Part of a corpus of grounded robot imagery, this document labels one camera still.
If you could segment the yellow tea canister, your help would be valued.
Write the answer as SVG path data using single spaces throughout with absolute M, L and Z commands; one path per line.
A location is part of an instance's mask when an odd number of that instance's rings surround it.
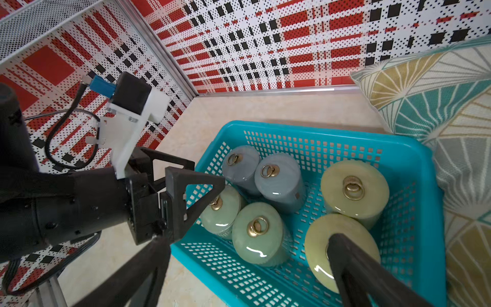
M 320 191 L 328 213 L 351 217 L 371 230 L 389 201 L 389 186 L 375 167 L 363 161 L 340 161 L 328 167 Z
M 326 214 L 313 221 L 305 236 L 306 259 L 316 279 L 337 294 L 339 290 L 327 256 L 329 239 L 334 234 L 346 235 L 378 263 L 381 262 L 381 255 L 369 231 L 351 217 L 342 214 Z

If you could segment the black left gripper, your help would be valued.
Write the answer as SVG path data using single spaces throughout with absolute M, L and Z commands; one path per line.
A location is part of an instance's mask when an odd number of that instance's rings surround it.
M 168 167 L 165 178 L 157 177 L 154 161 L 168 162 L 183 169 Z M 204 209 L 224 190 L 224 177 L 194 169 L 195 162 L 188 159 L 145 147 L 133 150 L 125 184 L 129 193 L 128 225 L 135 244 L 146 243 L 156 235 L 163 235 L 169 243 L 183 239 Z M 210 185 L 212 189 L 188 207 L 185 192 L 189 185 Z M 161 206 L 159 192 L 164 188 Z

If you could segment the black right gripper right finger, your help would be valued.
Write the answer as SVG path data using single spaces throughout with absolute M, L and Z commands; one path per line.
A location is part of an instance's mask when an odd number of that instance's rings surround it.
M 327 256 L 343 306 L 431 305 L 344 234 L 330 237 Z

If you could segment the yellow tea canister front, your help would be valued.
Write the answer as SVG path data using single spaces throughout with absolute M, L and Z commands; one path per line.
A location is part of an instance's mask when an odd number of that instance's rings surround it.
M 342 214 L 326 214 L 313 221 L 305 236 L 306 259 L 316 279 L 337 294 L 339 290 L 327 256 L 329 239 L 334 234 L 346 235 L 378 263 L 381 262 L 381 255 L 369 231 L 351 217 Z

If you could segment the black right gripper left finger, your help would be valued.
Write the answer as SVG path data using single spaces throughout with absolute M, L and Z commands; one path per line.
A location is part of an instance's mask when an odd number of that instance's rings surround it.
M 170 257 L 171 248 L 166 238 L 155 237 L 75 305 L 157 306 Z

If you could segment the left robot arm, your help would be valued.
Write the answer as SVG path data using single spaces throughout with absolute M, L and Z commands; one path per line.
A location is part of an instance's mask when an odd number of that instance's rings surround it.
M 38 169 L 20 104 L 1 85 L 1 261 L 127 223 L 136 244 L 182 239 L 225 188 L 192 161 L 136 147 L 114 168 L 55 175 Z

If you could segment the green tea canister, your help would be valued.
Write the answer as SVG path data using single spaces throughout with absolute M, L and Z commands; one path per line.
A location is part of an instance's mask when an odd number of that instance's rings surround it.
M 262 267 L 287 262 L 293 239 L 278 211 L 264 202 L 245 206 L 232 226 L 232 243 L 244 261 Z
M 239 212 L 248 203 L 232 186 L 227 185 L 202 212 L 200 221 L 211 234 L 225 240 L 232 240 L 233 224 Z

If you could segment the yellow tea canister back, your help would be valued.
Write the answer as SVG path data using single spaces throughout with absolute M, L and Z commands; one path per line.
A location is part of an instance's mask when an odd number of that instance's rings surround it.
M 328 167 L 320 191 L 328 213 L 351 217 L 371 230 L 389 201 L 389 186 L 375 167 L 363 161 L 340 161 Z

